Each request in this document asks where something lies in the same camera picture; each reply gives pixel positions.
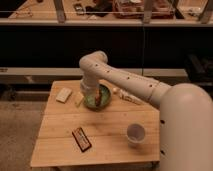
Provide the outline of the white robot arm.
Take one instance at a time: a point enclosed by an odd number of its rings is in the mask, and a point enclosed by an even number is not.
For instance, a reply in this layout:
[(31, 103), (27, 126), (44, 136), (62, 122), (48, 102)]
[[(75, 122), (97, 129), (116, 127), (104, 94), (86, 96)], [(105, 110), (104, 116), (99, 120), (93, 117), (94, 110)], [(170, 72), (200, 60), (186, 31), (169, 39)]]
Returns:
[(159, 110), (159, 171), (213, 171), (213, 99), (192, 83), (174, 86), (108, 65), (96, 51), (80, 58), (83, 93), (104, 79)]

